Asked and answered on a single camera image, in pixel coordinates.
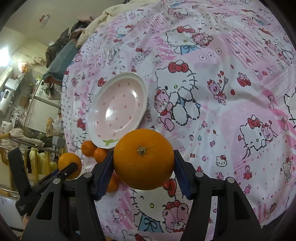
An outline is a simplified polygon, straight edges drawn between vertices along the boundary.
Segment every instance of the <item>bed sheet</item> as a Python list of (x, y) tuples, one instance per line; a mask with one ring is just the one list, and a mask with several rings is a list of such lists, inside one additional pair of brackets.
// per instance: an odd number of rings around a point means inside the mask
[[(259, 1), (161, 1), (99, 26), (67, 68), (62, 115), (68, 151), (81, 154), (86, 118), (98, 90), (132, 71), (145, 81), (140, 128), (165, 136), (185, 161), (208, 176), (233, 176), (261, 225), (288, 207), (295, 182), (295, 50)], [(119, 186), (96, 203), (106, 236), (179, 240), (191, 201), (174, 174), (163, 186)], [(213, 198), (207, 240), (213, 236)]]

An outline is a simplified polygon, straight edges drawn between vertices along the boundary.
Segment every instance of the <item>screw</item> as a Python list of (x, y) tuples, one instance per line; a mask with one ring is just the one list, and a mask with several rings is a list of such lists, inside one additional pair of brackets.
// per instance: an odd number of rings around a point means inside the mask
[(86, 173), (83, 174), (83, 176), (86, 177), (86, 178), (89, 178), (89, 177), (92, 176), (92, 173), (91, 172), (86, 172)]
[(61, 181), (61, 179), (56, 178), (56, 179), (54, 179), (52, 182), (53, 182), (54, 184), (59, 184), (60, 181)]
[(229, 177), (229, 178), (227, 178), (227, 181), (228, 181), (229, 183), (234, 183), (234, 182), (235, 182), (235, 180), (234, 180), (233, 177)]
[(196, 175), (197, 177), (203, 177), (203, 173), (202, 173), (202, 172), (196, 172), (195, 175)]

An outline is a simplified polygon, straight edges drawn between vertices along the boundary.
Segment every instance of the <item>candy print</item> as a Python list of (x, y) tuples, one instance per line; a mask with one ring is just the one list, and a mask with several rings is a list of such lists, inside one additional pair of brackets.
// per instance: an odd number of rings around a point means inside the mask
[(250, 192), (251, 188), (252, 188), (252, 187), (251, 187), (250, 184), (248, 184), (248, 186), (246, 186), (246, 187), (244, 188), (244, 195), (245, 195), (245, 196)]

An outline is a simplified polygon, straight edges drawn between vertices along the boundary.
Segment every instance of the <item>green leaf design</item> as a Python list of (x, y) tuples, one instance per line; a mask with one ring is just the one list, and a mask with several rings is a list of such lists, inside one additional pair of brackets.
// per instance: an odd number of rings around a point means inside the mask
[(106, 143), (106, 146), (109, 146), (111, 143), (116, 142), (116, 141), (118, 141), (118, 139), (117, 139), (117, 140), (113, 140), (113, 139), (110, 139), (110, 140), (103, 140), (103, 142)]

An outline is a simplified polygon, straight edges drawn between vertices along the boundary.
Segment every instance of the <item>tangerine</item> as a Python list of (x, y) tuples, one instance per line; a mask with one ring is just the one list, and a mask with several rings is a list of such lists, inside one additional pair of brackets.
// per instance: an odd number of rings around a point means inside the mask
[(72, 173), (70, 176), (68, 176), (67, 177), (68, 179), (77, 178), (79, 176), (79, 174), (81, 173), (81, 170), (82, 170), (81, 159), (79, 158), (79, 156), (77, 156), (74, 153), (64, 153), (63, 155), (61, 155), (61, 157), (59, 158), (59, 161), (58, 161), (59, 171), (63, 170), (65, 167), (67, 167), (72, 162), (75, 162), (77, 164), (78, 169), (74, 173)]
[(107, 192), (115, 192), (118, 189), (118, 182), (116, 181), (116, 178), (114, 176), (114, 173), (112, 174), (112, 177), (110, 179), (108, 188), (107, 188)]
[(84, 141), (81, 145), (81, 151), (85, 156), (94, 156), (95, 149), (95, 144), (90, 140)]
[(107, 153), (107, 149), (102, 149), (98, 147), (97, 149), (95, 149), (93, 157), (95, 158), (97, 163), (101, 163), (104, 161), (105, 157), (107, 156)]
[(161, 187), (174, 170), (174, 151), (169, 141), (150, 129), (124, 135), (114, 148), (115, 171), (125, 184), (140, 190)]

